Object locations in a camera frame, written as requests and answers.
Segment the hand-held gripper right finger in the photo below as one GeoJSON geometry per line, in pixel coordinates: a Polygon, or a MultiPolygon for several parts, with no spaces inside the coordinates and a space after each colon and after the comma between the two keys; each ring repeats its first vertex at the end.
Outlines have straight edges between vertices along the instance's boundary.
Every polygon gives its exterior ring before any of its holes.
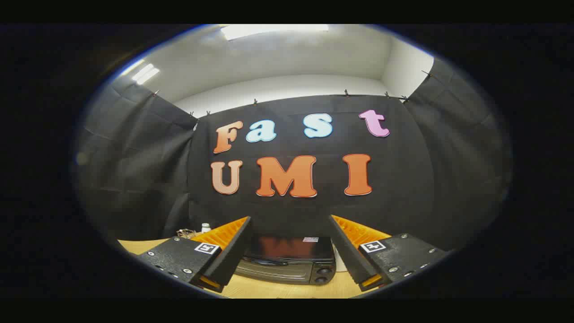
{"type": "Polygon", "coordinates": [[[449,255],[414,235],[389,235],[349,219],[330,215],[330,237],[361,291],[395,284],[449,255]]]}

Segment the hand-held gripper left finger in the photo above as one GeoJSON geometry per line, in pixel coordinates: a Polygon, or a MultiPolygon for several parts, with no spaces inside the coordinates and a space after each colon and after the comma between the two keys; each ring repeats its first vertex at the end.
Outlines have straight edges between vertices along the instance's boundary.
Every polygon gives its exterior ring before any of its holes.
{"type": "Polygon", "coordinates": [[[252,219],[237,219],[199,236],[174,236],[137,259],[185,284],[222,292],[252,239],[252,219]]]}

